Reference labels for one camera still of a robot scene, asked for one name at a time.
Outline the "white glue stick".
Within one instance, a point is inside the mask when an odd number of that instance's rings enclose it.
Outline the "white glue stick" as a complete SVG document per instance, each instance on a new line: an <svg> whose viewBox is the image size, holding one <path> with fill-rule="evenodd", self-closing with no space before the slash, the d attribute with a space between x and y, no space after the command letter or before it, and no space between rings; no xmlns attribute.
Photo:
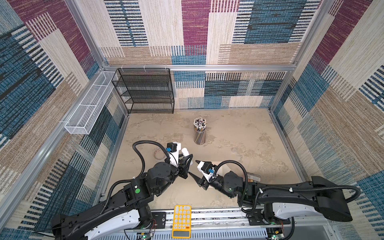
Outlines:
<svg viewBox="0 0 384 240"><path fill-rule="evenodd" d="M190 155L189 151L187 150L187 148L182 148L181 149L181 152L182 152L182 155L183 157L187 157Z"/></svg>

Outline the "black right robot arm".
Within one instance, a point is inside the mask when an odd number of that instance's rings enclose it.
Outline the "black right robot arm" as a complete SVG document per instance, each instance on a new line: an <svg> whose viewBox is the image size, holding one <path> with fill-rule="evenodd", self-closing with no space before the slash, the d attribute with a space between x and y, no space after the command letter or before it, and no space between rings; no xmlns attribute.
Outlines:
<svg viewBox="0 0 384 240"><path fill-rule="evenodd" d="M218 165L203 161L197 163L203 176L193 173L190 176L199 187L205 190L212 187L230 199L236 197L239 208L248 218L256 215L258 205L263 205L261 216L266 224L304 216L307 210L331 221L351 222L353 218L348 203L361 195L361 189L356 186L336 185L320 176L298 184L267 185L250 182L245 167L234 160Z"/></svg>

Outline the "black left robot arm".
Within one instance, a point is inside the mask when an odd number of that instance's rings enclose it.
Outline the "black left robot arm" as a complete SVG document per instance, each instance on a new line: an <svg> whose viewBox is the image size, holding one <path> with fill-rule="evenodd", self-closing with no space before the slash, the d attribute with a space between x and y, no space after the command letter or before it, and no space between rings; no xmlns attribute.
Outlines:
<svg viewBox="0 0 384 240"><path fill-rule="evenodd" d="M52 232L56 240L87 240L88 232L112 218L132 210L139 212L139 223L149 223L152 213L149 203L155 197L163 194L167 188L180 177L188 178L189 168L193 159L190 153L179 154L177 144L169 143L168 152L160 143L155 141L137 141L133 150L145 163L143 155L137 149L138 145L151 144L159 147L166 155L163 162L155 164L147 172L141 171L135 179L115 182L105 201L90 209L72 216L56 215L52 219Z"/></svg>

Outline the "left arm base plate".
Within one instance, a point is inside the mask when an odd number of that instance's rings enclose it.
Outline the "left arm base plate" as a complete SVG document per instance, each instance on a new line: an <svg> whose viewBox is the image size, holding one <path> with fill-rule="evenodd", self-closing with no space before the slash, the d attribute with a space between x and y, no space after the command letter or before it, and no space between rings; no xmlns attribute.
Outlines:
<svg viewBox="0 0 384 240"><path fill-rule="evenodd" d="M153 220L150 224L144 225L139 224L135 228L128 228L126 230L149 230L152 228L153 225L155 225L156 229L165 229L166 228L166 219L167 219L167 213L166 212L152 212Z"/></svg>

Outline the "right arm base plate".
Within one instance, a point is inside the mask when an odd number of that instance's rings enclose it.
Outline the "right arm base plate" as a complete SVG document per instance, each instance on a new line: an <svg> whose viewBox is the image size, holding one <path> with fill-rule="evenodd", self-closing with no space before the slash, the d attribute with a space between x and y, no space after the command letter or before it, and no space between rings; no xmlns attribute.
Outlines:
<svg viewBox="0 0 384 240"><path fill-rule="evenodd" d="M290 225L291 220L282 220L275 216L272 210L256 209L252 214L246 214L250 226L266 226L266 225Z"/></svg>

